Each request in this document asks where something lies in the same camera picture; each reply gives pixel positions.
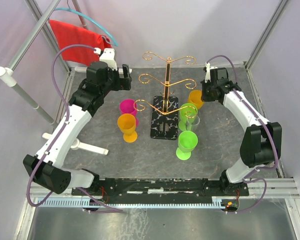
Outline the gold wine glass rack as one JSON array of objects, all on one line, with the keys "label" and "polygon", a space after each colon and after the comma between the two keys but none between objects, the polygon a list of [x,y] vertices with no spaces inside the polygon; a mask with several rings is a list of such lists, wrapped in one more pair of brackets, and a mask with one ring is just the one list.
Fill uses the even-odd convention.
[{"label": "gold wine glass rack", "polygon": [[170,91],[170,88],[184,83],[186,89],[193,90],[197,86],[197,83],[192,78],[186,78],[172,83],[172,63],[184,60],[187,65],[194,65],[196,63],[196,59],[193,56],[184,56],[176,59],[172,59],[171,57],[163,58],[151,51],[146,51],[142,55],[142,58],[146,61],[152,60],[153,57],[157,57],[166,63],[164,80],[160,80],[149,73],[141,74],[138,77],[138,80],[144,85],[148,84],[150,80],[156,80],[163,85],[163,92],[159,96],[155,96],[153,98],[153,103],[149,103],[144,99],[137,99],[135,101],[135,109],[138,112],[141,112],[146,109],[146,106],[151,107],[150,137],[152,139],[176,140],[178,138],[179,131],[179,110],[182,108],[179,106],[179,99],[173,96],[173,92]]}]

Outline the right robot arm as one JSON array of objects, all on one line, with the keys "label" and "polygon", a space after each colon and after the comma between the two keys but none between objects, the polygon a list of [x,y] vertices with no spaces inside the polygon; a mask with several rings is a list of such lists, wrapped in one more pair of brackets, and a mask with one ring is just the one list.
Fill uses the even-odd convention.
[{"label": "right robot arm", "polygon": [[210,66],[203,68],[201,81],[203,102],[218,101],[237,119],[244,136],[239,149],[239,160],[224,170],[219,178],[219,191],[226,196],[237,190],[254,171],[277,165],[281,156],[282,127],[263,117],[245,97],[236,82],[229,79],[226,68]]}]

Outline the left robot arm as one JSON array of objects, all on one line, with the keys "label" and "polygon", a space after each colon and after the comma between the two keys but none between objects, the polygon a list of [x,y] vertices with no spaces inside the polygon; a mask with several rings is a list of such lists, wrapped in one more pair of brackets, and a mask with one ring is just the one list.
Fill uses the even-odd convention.
[{"label": "left robot arm", "polygon": [[32,181],[47,190],[61,194],[66,189],[81,187],[89,195],[100,191],[98,175],[89,170],[63,167],[72,144],[83,127],[104,104],[111,91],[129,91],[132,78],[127,64],[123,76],[106,62],[96,61],[86,69],[86,77],[67,103],[67,110],[45,145],[34,155],[26,155],[23,165]]}]

